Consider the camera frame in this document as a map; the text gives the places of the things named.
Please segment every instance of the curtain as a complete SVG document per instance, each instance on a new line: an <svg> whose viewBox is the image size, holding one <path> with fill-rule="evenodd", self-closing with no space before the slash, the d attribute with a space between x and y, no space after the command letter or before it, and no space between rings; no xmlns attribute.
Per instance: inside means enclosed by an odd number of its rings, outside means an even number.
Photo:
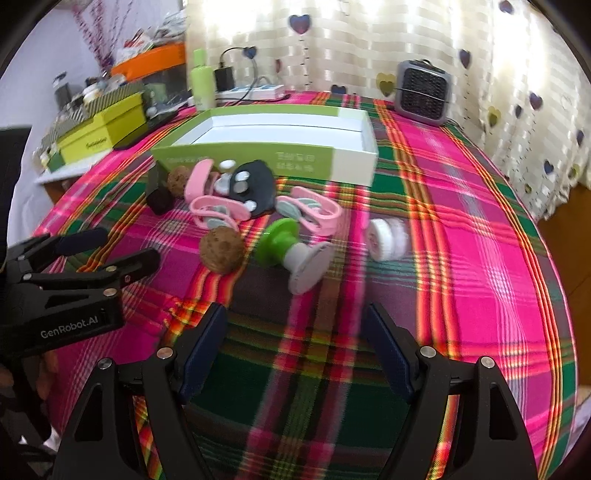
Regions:
<svg viewBox="0 0 591 480"><path fill-rule="evenodd" d="M292 89L392 99L398 63L428 59L454 77L449 116L535 220L591 187L591 85L526 0L188 0L187 13L189 50L217 66L256 46L259 74ZM242 52L225 60L251 84Z"/></svg>

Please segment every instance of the pink toy part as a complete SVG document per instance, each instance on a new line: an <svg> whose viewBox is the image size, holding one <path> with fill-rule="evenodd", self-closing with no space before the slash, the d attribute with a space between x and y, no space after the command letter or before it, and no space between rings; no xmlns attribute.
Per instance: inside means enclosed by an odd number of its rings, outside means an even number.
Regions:
<svg viewBox="0 0 591 480"><path fill-rule="evenodd" d="M320 210L312 209L306 204L298 201L299 198L314 199L320 204ZM284 200L296 205L302 212L303 217L300 223L310 232L320 236L334 235L339 226L339 218L343 215L343 209L334 200L330 200L304 187L293 187L290 196L279 196L276 202ZM314 222L310 222L306 217L310 217Z"/></svg>
<svg viewBox="0 0 591 480"><path fill-rule="evenodd" d="M219 177L219 173L212 172L212 168L213 160L211 158L204 158L193 167L185 187L185 201L188 204L191 204L196 198L213 193L213 184Z"/></svg>
<svg viewBox="0 0 591 480"><path fill-rule="evenodd" d="M215 206L226 207L230 211L230 215L211 210ZM204 195L194 199L189 205L189 211L193 215L195 225L203 229L207 229L206 218L219 218L236 231L238 231L237 222L244 222L251 218L251 213L243 203L212 195Z"/></svg>

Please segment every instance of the white power strip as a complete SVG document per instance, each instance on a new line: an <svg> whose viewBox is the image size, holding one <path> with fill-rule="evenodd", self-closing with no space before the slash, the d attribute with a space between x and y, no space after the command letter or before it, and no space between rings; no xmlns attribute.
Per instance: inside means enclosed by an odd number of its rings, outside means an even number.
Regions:
<svg viewBox="0 0 591 480"><path fill-rule="evenodd" d="M248 87L236 87L225 92L218 92L218 100L240 100ZM253 88L245 100L279 100L285 96L285 85L263 85Z"/></svg>

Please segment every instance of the gray space heater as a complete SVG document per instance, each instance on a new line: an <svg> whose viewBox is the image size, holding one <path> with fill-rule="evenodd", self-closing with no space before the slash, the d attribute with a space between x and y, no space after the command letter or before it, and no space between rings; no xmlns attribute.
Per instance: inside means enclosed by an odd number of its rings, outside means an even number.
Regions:
<svg viewBox="0 0 591 480"><path fill-rule="evenodd" d="M400 115L438 127L447 120L451 94L452 76L428 60L398 65L394 109Z"/></svg>

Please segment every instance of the brown ball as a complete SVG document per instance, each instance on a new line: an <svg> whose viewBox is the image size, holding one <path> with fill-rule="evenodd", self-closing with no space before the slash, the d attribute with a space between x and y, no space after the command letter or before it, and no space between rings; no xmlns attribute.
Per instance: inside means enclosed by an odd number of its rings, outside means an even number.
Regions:
<svg viewBox="0 0 591 480"><path fill-rule="evenodd" d="M201 263L212 272L222 275L242 265L245 250L240 233L227 226L210 230L199 242Z"/></svg>
<svg viewBox="0 0 591 480"><path fill-rule="evenodd" d="M184 198L184 189L187 186L189 177L191 176L191 170L185 166L175 168L168 174L168 180L166 181L166 187L178 199Z"/></svg>

